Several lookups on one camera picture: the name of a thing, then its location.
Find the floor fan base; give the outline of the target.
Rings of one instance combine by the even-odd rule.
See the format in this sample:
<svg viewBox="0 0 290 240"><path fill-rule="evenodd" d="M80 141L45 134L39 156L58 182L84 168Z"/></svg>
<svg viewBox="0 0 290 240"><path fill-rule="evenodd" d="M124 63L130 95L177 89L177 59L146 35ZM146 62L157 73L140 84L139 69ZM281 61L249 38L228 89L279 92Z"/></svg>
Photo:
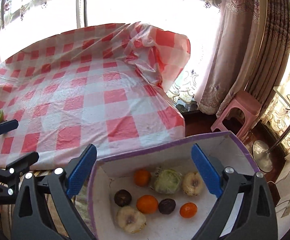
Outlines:
<svg viewBox="0 0 290 240"><path fill-rule="evenodd" d="M262 172L269 173L272 171L273 166L270 158L269 146L265 142L256 140L252 145L252 155Z"/></svg>

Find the yellow orange round fruit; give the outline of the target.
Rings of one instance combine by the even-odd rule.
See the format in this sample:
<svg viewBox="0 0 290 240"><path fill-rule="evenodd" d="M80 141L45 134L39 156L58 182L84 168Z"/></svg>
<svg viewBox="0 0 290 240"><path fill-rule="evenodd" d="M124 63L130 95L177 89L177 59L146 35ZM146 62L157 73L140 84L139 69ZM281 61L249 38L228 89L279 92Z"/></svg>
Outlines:
<svg viewBox="0 0 290 240"><path fill-rule="evenodd" d="M116 215L118 226L127 233L138 233L147 226L144 214L131 206L122 207Z"/></svg>

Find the pink plastic stool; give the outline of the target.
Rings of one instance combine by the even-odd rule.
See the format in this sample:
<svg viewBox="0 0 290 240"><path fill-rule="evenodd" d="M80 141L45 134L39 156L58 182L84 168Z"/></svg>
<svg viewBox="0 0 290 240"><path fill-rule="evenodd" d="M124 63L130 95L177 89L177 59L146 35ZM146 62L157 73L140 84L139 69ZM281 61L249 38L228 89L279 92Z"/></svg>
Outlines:
<svg viewBox="0 0 290 240"><path fill-rule="evenodd" d="M211 126L211 131L213 132L216 129L219 129L222 132L227 131L227 128L223 124L223 120L227 118L228 115L230 116L229 118L235 117L239 121L242 121L240 116L244 115L244 124L236 134L236 137L242 140L246 137L253 122L259 116L261 107L261 104L251 94L241 90L233 97L221 116L217 118Z"/></svg>

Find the orange tangerine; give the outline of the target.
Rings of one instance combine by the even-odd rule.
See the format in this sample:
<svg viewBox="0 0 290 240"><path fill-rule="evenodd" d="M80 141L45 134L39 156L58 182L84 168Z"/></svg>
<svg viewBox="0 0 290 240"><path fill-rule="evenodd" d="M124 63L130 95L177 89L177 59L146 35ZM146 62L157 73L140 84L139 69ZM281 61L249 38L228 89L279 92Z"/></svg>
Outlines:
<svg viewBox="0 0 290 240"><path fill-rule="evenodd" d="M151 180L151 173L146 169L136 170L133 174L133 182L139 187L146 187Z"/></svg>
<svg viewBox="0 0 290 240"><path fill-rule="evenodd" d="M157 211L159 206L158 200L152 195L144 195L138 198L136 207L138 211L144 214L153 214Z"/></svg>
<svg viewBox="0 0 290 240"><path fill-rule="evenodd" d="M197 211L198 207L194 203L188 202L180 207L179 214L182 218L192 218L197 214Z"/></svg>

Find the red white checkered tablecloth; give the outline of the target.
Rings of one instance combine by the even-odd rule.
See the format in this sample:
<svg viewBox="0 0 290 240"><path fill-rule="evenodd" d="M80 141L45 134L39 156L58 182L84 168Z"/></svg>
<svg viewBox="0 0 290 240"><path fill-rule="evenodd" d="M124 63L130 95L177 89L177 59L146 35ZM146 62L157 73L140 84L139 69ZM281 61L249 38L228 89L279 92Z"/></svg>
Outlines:
<svg viewBox="0 0 290 240"><path fill-rule="evenodd" d="M35 170L65 165L88 144L99 155L185 136L167 91L189 60L185 35L148 24L105 24L38 41L0 63L0 167L36 151Z"/></svg>

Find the green melon half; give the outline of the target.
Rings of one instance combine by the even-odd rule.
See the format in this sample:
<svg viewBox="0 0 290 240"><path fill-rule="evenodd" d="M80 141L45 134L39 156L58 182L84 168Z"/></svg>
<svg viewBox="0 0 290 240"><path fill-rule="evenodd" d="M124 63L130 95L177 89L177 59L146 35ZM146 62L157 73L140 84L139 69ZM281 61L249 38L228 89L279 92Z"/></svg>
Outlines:
<svg viewBox="0 0 290 240"><path fill-rule="evenodd" d="M182 182L182 174L176 170L158 167L150 181L150 188L159 194L176 193Z"/></svg>

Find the purple white cardboard box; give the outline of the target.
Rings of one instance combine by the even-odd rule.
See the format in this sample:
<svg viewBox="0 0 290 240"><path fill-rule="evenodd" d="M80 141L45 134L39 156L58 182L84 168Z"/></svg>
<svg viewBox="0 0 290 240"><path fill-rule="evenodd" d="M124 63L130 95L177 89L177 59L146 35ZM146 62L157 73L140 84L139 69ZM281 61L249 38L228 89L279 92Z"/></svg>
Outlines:
<svg viewBox="0 0 290 240"><path fill-rule="evenodd" d="M198 144L204 154L220 160L238 173L253 175L258 167L244 144L231 132L193 135L157 147L125 152L98 159L92 169L88 184L88 209L92 233L97 239L192 239L209 215L217 198L204 188L199 196L190 197L179 190L171 198L176 208L170 215L155 212L147 215L147 226L138 233L127 233L116 220L119 206L114 203L114 194L125 189L132 195L131 206L136 206L139 197L149 194L157 200L166 196L149 187L139 187L133 182L133 173L145 168L152 174L158 167L171 168L182 175L195 172L191 149ZM192 218L182 218L180 207L192 202L198 207Z"/></svg>

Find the pink floral curtain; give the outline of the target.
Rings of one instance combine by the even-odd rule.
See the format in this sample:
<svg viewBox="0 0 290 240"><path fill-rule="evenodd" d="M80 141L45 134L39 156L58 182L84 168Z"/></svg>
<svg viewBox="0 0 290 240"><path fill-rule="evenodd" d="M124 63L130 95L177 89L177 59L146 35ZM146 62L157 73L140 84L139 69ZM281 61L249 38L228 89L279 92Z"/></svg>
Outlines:
<svg viewBox="0 0 290 240"><path fill-rule="evenodd" d="M220 116L241 90L265 112L280 84L290 51L290 0L222 0L216 42L198 109Z"/></svg>

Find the dark brown fruit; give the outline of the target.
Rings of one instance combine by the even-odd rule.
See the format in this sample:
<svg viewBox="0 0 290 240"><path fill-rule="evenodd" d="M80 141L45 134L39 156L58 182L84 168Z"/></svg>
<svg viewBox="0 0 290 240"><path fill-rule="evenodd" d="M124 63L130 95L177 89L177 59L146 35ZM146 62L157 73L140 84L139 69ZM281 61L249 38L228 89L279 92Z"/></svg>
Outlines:
<svg viewBox="0 0 290 240"><path fill-rule="evenodd" d="M128 206L132 201L132 196L129 191L121 189L117 191L114 195L114 202L119 207Z"/></svg>
<svg viewBox="0 0 290 240"><path fill-rule="evenodd" d="M163 199L159 202L158 210L163 215L170 215L176 207L176 202L171 198Z"/></svg>

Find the white power strip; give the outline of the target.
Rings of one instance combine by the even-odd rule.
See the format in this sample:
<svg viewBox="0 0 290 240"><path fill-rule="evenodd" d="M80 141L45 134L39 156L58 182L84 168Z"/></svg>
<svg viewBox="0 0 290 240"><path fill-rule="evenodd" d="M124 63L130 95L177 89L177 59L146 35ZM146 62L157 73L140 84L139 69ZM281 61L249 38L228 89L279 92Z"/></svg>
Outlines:
<svg viewBox="0 0 290 240"><path fill-rule="evenodd" d="M281 215L281 218L287 217L290 214L290 199L281 202L281 205L282 204L286 204L286 206L283 208L283 213Z"/></svg>

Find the pale yellow fruit half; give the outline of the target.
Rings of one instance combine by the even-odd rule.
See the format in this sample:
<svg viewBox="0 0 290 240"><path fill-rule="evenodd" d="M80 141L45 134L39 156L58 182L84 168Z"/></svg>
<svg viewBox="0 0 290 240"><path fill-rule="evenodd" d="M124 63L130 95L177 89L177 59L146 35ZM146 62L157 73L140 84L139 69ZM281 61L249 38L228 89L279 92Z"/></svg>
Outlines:
<svg viewBox="0 0 290 240"><path fill-rule="evenodd" d="M187 196L198 196L204 188L199 172L188 172L182 181L182 190Z"/></svg>

